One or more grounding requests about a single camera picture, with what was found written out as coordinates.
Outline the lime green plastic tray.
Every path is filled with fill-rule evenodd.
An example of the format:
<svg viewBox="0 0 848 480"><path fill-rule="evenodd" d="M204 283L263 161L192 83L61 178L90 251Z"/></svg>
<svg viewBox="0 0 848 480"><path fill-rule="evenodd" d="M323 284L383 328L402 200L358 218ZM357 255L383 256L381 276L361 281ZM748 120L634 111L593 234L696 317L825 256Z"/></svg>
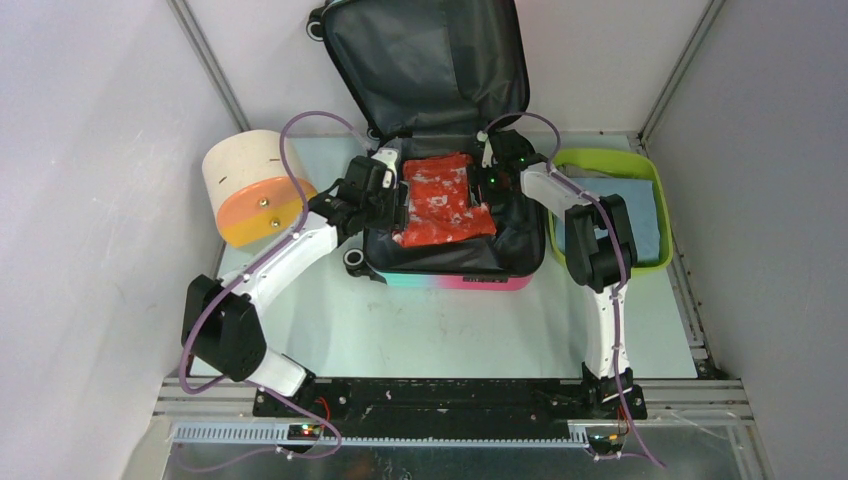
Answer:
<svg viewBox="0 0 848 480"><path fill-rule="evenodd" d="M639 276L663 270L668 266L673 252L669 211L660 176L654 164L648 158L619 150L571 148L560 151L553 163L561 173L571 180L572 177L650 180L653 183L656 213L661 233L660 263L655 266L640 267L637 262L632 273Z"/></svg>

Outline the orange red item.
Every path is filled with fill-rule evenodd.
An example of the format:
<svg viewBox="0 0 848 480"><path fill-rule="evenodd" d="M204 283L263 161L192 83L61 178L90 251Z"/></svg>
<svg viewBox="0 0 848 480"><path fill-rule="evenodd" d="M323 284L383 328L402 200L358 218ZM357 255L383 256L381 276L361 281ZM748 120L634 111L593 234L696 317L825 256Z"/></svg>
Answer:
<svg viewBox="0 0 848 480"><path fill-rule="evenodd" d="M494 235L496 225L487 204L471 204L465 153L408 160L403 177L409 184L408 222L392 234L403 248L443 245Z"/></svg>

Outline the cream orange cylindrical container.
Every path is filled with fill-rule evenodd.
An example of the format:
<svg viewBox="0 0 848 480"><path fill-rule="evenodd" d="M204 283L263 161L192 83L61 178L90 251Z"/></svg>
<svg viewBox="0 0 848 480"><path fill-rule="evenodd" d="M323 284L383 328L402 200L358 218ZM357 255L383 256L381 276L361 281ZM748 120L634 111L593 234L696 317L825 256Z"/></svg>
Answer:
<svg viewBox="0 0 848 480"><path fill-rule="evenodd" d="M281 134L252 130L224 139L205 155L201 171L223 240L244 247L296 221L303 199L317 190Z"/></svg>

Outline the pink teal cartoon suitcase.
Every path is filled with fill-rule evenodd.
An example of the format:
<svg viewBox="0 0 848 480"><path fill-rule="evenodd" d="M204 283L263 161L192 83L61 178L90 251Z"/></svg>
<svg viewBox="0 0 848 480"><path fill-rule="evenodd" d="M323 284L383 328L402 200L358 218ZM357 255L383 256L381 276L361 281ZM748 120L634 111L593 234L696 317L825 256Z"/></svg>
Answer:
<svg viewBox="0 0 848 480"><path fill-rule="evenodd" d="M480 130L513 130L530 90L511 1L328 1L308 16L367 132L408 160L465 153L480 165ZM487 204L494 235L403 248L402 229L369 229L349 272L391 286L516 291L545 255L542 207L519 193Z"/></svg>

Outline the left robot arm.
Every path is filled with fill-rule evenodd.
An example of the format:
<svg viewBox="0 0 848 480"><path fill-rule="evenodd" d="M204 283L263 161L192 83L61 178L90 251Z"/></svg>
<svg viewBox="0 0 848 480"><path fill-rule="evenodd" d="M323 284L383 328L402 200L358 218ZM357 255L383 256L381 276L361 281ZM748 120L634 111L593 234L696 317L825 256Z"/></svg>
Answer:
<svg viewBox="0 0 848 480"><path fill-rule="evenodd" d="M343 178L317 194L275 243L220 279L196 277L188 286L181 342L184 352L223 377L278 393L292 416L316 403L311 372L267 343L262 315L308 267L369 229L402 226L408 188L398 179L399 153L382 148L352 159Z"/></svg>

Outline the light blue cloth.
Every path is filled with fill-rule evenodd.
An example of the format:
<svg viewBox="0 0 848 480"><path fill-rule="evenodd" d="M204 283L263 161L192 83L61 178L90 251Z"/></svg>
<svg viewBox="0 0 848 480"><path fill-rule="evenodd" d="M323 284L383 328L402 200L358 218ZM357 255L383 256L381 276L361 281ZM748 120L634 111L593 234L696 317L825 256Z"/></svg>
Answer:
<svg viewBox="0 0 848 480"><path fill-rule="evenodd" d="M572 177L572 180L583 189L600 196L621 196L631 221L638 265L647 267L660 263L661 233L653 183L650 180L614 177Z"/></svg>

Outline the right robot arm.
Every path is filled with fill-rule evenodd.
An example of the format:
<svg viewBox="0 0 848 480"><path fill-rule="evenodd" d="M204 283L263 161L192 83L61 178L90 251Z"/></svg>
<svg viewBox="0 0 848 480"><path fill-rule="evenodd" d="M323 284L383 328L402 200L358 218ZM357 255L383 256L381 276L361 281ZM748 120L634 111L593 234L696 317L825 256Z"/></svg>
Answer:
<svg viewBox="0 0 848 480"><path fill-rule="evenodd" d="M476 134L485 187L512 187L564 226L566 269L585 296L587 347L582 364L585 411L606 418L633 388L623 333L623 304L637 262L625 200L600 196L567 177L514 130Z"/></svg>

